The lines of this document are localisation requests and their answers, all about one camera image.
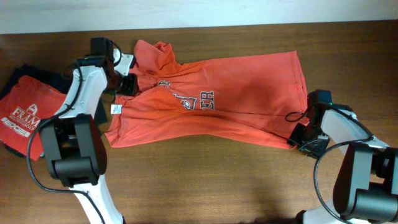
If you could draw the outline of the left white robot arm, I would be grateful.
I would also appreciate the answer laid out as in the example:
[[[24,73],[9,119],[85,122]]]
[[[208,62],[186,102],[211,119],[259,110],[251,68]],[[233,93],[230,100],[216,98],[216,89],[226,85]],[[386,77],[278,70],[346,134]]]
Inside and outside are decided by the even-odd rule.
[[[105,55],[77,59],[65,101],[38,128],[50,176],[61,182],[60,193],[77,197],[90,223],[125,222],[106,184],[106,149],[94,117],[105,90],[134,93],[133,60],[129,54],[116,62]]]

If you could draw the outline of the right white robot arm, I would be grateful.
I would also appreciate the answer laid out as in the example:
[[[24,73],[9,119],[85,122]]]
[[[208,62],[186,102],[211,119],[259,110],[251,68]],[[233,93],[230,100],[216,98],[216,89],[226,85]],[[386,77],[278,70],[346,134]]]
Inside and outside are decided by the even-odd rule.
[[[313,168],[318,208],[302,210],[295,223],[396,223],[397,149],[379,140],[346,105],[314,103],[298,112],[288,143],[316,160]],[[322,159],[339,149],[343,162],[331,200],[321,195]]]

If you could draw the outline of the orange McKinney Boyd soccer t-shirt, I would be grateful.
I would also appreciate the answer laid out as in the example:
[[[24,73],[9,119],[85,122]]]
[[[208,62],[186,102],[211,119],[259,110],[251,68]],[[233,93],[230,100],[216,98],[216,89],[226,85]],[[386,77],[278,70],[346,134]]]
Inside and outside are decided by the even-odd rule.
[[[139,90],[115,100],[112,147],[208,134],[286,149],[295,124],[285,116],[307,109],[295,51],[180,64],[170,44],[139,40],[134,55]]]

